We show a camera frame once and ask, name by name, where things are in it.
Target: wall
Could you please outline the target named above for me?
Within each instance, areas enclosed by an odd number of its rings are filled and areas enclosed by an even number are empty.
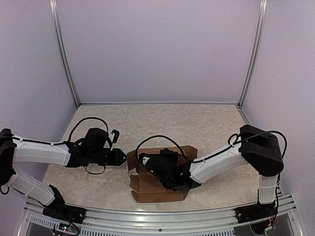
[[[281,187],[292,193],[308,236],[315,235],[315,6],[269,0],[244,111],[253,125],[288,139]]]
[[[75,112],[56,45],[49,1],[0,1],[0,129],[59,141]],[[23,164],[41,179],[47,166]],[[12,236],[26,198],[0,195],[1,235]]]
[[[260,0],[59,0],[82,103],[237,103]]]

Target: metal corner bracket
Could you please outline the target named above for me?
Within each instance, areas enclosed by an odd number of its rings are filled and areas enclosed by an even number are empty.
[[[50,3],[51,15],[53,18],[53,24],[54,24],[54,28],[55,28],[56,41],[57,41],[57,45],[59,48],[61,60],[63,63],[65,77],[67,79],[67,83],[68,83],[69,88],[70,88],[70,92],[71,92],[71,96],[72,96],[74,105],[75,105],[76,109],[78,109],[79,106],[81,105],[81,103],[80,103],[80,99],[79,99],[77,90],[75,89],[75,85],[74,85],[72,75],[70,72],[68,59],[67,59],[67,56],[65,53],[65,48],[64,48],[64,44],[63,44],[63,35],[62,35],[61,25],[60,25],[60,20],[59,20],[59,15],[58,15],[57,0],[49,0],[49,3]]]
[[[247,69],[245,83],[244,83],[242,94],[241,94],[240,101],[238,104],[240,109],[242,109],[244,105],[244,102],[245,102],[245,99],[246,99],[246,96],[250,87],[250,83],[252,80],[252,75],[254,72],[257,55],[259,51],[259,45],[260,45],[260,41],[262,37],[262,31],[263,31],[264,23],[265,23],[266,9],[267,9],[267,0],[260,0],[259,17],[257,21],[257,28],[256,28],[254,45],[252,49],[251,60],[250,60],[249,67]]]

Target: robotic arm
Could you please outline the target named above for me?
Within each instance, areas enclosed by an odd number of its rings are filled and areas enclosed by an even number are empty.
[[[58,191],[16,167],[13,163],[37,162],[66,166],[68,168],[86,167],[90,163],[99,166],[120,166],[126,155],[112,148],[119,137],[113,130],[110,134],[99,128],[91,128],[85,138],[76,142],[47,143],[23,139],[11,133],[10,129],[0,132],[0,186],[6,185],[29,196],[45,206],[44,215],[58,219],[69,219],[82,223],[85,209],[65,205]]]
[[[239,223],[276,215],[275,192],[278,175],[284,168],[277,137],[250,125],[241,127],[240,135],[234,136],[232,143],[229,140],[227,145],[193,161],[186,157],[188,162],[180,166],[174,153],[167,150],[160,154],[141,153],[137,158],[165,188],[174,191],[189,191],[220,173],[250,164],[259,172],[258,201],[236,209]]]

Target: cardboard box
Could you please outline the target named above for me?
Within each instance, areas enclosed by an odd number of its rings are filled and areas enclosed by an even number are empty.
[[[187,161],[180,154],[177,147],[157,147],[139,149],[138,154],[143,152],[147,154],[159,154],[160,150],[168,148],[172,151],[177,151],[177,165],[182,165]],[[197,149],[192,146],[181,146],[184,154],[189,160],[197,158]],[[186,198],[188,192],[173,191],[165,189],[162,183],[153,176],[144,166],[142,166],[135,158],[135,150],[127,154],[127,165],[130,177],[131,194],[139,203],[165,203],[182,201]],[[132,170],[136,170],[137,174],[130,175]]]

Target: marble-patterned table surface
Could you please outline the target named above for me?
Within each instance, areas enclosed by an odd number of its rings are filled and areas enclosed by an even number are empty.
[[[244,125],[232,105],[96,105],[80,106],[63,139],[68,138],[74,125],[85,117],[104,119],[109,131],[120,131],[114,147],[125,153],[134,150],[145,138],[163,134],[179,145],[191,145],[204,156],[225,145],[228,137],[239,133]],[[98,120],[84,121],[72,140],[84,137],[91,127],[104,128]],[[173,146],[164,139],[153,139],[143,148]],[[91,172],[102,167],[90,165]],[[253,203],[257,198],[258,173],[250,166],[240,166],[222,173],[196,189],[181,202],[139,204],[131,195],[127,165],[107,167],[105,173],[93,176],[83,167],[66,168],[50,165],[45,183],[57,187],[66,203],[83,207],[130,211],[187,211],[231,207]]]

